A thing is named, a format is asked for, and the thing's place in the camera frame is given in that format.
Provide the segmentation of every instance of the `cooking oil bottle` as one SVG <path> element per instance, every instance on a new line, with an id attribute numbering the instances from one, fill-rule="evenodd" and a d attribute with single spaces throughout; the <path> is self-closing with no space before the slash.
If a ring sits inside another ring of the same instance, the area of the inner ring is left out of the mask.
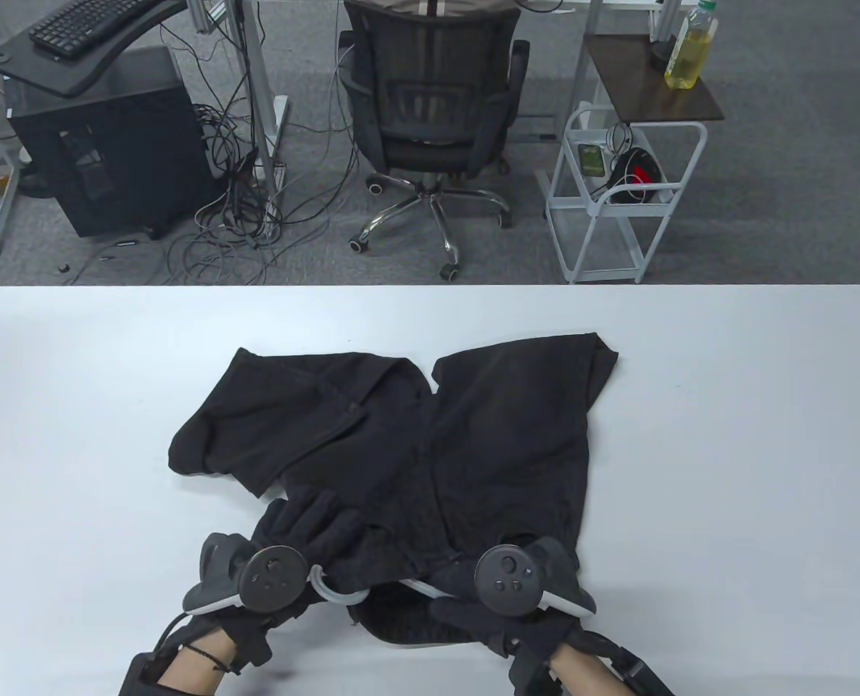
<path id="1" fill-rule="evenodd" d="M 716 0 L 700 0 L 698 9 L 685 18 L 665 72 L 672 89 L 691 89 L 698 82 L 717 32 L 716 7 Z"/>

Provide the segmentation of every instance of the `keyboard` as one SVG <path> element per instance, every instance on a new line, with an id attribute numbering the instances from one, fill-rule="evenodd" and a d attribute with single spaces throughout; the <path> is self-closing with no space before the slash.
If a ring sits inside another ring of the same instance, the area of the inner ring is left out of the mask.
<path id="1" fill-rule="evenodd" d="M 31 27 L 30 40 L 73 59 L 117 33 L 162 0 L 73 0 Z"/>

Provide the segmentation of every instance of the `black glove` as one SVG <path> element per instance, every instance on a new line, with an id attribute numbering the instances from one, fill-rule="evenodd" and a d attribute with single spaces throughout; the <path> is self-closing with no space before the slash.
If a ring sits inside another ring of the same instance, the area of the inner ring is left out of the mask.
<path id="1" fill-rule="evenodd" d="M 566 637 L 580 626 L 579 619 L 556 609 L 536 610 L 529 616 L 499 616 L 480 602 L 441 597 L 430 602 L 430 616 L 472 635 L 494 652 L 505 656 L 516 643 L 527 647 L 544 663 L 549 662 Z"/>
<path id="2" fill-rule="evenodd" d="M 330 564 L 363 535 L 357 510 L 344 507 L 334 491 L 300 487 L 290 500 L 274 500 L 253 531 L 261 547 L 287 546 L 300 551 L 310 566 Z"/>
<path id="3" fill-rule="evenodd" d="M 299 551 L 313 566 L 328 567 L 348 550 L 363 534 L 365 524 L 356 510 L 344 507 L 333 491 L 298 488 L 290 500 L 270 503 L 253 533 L 254 546 L 288 546 Z M 195 616 L 165 641 L 166 646 L 178 647 L 218 629 L 237 646 L 233 669 L 247 663 L 255 666 L 267 663 L 272 652 L 265 634 L 289 619 L 301 616 L 311 604 L 323 601 L 308 584 L 297 600 L 278 612 L 261 614 L 242 607 L 227 607 Z"/>

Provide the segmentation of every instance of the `black pc case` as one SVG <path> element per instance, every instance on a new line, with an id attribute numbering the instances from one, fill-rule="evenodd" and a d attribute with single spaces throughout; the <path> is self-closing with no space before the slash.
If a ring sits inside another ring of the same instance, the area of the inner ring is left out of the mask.
<path id="1" fill-rule="evenodd" d="M 158 239 L 223 190 L 165 46 L 125 51 L 74 99 L 18 80 L 5 86 L 10 125 L 79 236 L 139 230 Z"/>

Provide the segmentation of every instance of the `black desk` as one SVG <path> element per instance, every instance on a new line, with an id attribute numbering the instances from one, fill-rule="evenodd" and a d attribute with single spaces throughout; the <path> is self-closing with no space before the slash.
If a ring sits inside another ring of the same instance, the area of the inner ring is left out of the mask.
<path id="1" fill-rule="evenodd" d="M 585 41 L 623 123 L 723 120 L 704 80 L 698 80 L 694 89 L 671 89 L 666 84 L 649 63 L 651 47 L 645 34 L 590 34 Z"/>
<path id="2" fill-rule="evenodd" d="M 25 30 L 0 46 L 0 73 L 66 99 L 79 96 L 95 84 L 126 47 L 186 7 L 186 0 L 164 0 L 126 24 L 117 36 L 74 60 L 40 49 Z"/>

